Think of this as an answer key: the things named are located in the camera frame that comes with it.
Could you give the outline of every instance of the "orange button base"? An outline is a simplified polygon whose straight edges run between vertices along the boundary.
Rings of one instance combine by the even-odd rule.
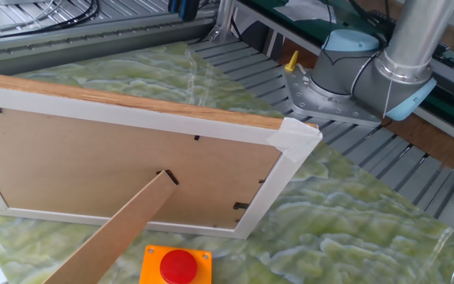
[[[140,284],[211,284],[211,264],[211,252],[148,245]]]

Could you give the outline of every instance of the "green marble surface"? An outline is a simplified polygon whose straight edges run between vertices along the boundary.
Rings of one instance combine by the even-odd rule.
[[[22,76],[279,116],[184,43]],[[97,229],[0,216],[0,266],[11,284],[39,284]],[[454,272],[453,229],[323,143],[247,240],[144,231],[101,283],[137,283],[150,244],[211,251],[213,283],[447,284]]]

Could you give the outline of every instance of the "wooden stand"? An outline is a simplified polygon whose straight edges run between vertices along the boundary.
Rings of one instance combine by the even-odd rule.
[[[170,171],[161,171],[43,284],[98,283],[169,199],[177,185]]]

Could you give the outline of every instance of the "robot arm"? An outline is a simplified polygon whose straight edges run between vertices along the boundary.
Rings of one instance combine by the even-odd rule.
[[[407,0],[382,50],[371,35],[331,32],[311,73],[314,92],[348,97],[394,120],[405,119],[436,85],[430,60],[453,10],[454,0]]]

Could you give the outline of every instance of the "metal grate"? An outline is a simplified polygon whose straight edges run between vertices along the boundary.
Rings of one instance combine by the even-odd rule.
[[[0,26],[32,20],[44,11],[50,2],[20,5],[0,5]],[[54,0],[52,7],[59,3]],[[22,29],[46,27],[67,21],[82,14],[90,0],[64,0],[61,6],[48,18]],[[119,21],[132,18],[155,16],[167,13],[167,0],[99,0],[99,15],[85,24]]]

